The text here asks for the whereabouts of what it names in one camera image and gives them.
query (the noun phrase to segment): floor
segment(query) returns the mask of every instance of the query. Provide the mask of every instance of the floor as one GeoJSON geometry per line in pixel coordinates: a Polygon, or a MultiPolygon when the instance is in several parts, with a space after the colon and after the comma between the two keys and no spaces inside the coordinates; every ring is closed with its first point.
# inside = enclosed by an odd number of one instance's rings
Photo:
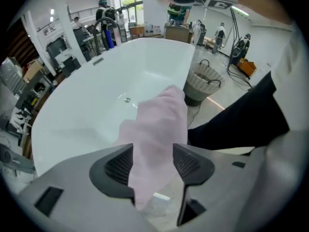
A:
{"type": "MultiPolygon", "coordinates": [[[[244,91],[246,87],[241,87],[244,89],[242,90],[228,76],[226,71],[226,66],[228,64],[227,57],[221,54],[214,55],[204,47],[197,46],[193,62],[200,62],[203,59],[207,59],[210,62],[210,66],[225,79],[225,86],[213,95],[207,97],[201,104],[199,112],[198,107],[188,107],[188,124],[191,123],[189,128],[195,128],[207,123],[246,93],[246,91],[244,91]]],[[[218,151],[240,155],[248,153],[251,150],[252,147],[242,147],[218,151]]],[[[141,213],[159,231],[175,229],[182,196],[183,181],[179,175],[176,175],[167,186],[152,197],[141,213]]]]}

